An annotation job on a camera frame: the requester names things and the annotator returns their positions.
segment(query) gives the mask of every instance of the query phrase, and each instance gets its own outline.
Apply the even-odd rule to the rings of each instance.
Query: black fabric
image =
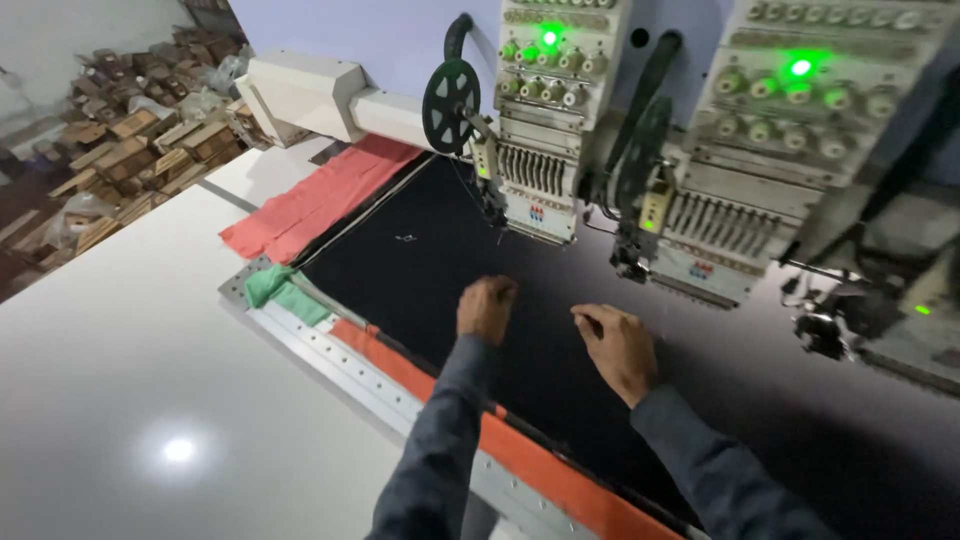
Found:
[[[639,316],[660,340],[663,377],[841,535],[960,533],[950,518],[960,501],[960,467],[945,458],[933,463],[930,456],[941,454],[927,451],[960,444],[949,420],[956,409],[938,409],[859,366],[806,355],[791,333],[792,312],[777,305],[789,275],[774,275],[740,309],[716,312],[619,280],[607,263],[613,237],[586,228],[577,234],[566,249],[501,235],[487,226],[451,162],[437,159],[302,271],[438,367],[455,339],[464,287],[483,274],[514,278],[521,288],[492,397],[600,479],[689,523],[697,523],[689,506],[591,364],[571,306],[612,304]],[[909,437],[878,442],[886,418],[913,415],[925,415],[929,429],[912,423]]]

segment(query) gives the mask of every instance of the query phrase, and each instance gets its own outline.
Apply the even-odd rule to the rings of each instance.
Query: green indicator light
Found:
[[[790,73],[802,77],[809,73],[811,69],[813,69],[813,64],[809,60],[799,60],[793,62],[793,65],[790,66]]]

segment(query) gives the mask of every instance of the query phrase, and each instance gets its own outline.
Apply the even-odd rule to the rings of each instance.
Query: white wall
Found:
[[[36,106],[0,83],[0,132],[58,108],[80,65],[73,55],[110,48],[145,51],[193,26],[177,0],[11,0],[0,8],[0,66],[15,73]]]

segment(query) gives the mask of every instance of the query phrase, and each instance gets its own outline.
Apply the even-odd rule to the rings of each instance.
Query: orange fabric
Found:
[[[220,237],[238,255],[287,263],[318,235],[388,182],[422,152],[367,135],[286,193],[270,199]]]
[[[388,377],[426,402],[434,380],[347,320],[341,319],[330,334],[365,356]],[[480,449],[508,471],[561,508],[570,517],[604,540],[679,540],[680,535],[552,455],[503,422],[506,409],[496,416],[484,414]]]

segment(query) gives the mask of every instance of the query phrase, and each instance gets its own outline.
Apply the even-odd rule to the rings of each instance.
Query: green fabric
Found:
[[[330,315],[330,310],[290,283],[290,276],[294,274],[297,274],[296,270],[282,264],[275,264],[269,270],[260,270],[253,274],[244,283],[247,305],[259,308],[268,300],[273,300],[296,315],[303,324],[316,326]]]

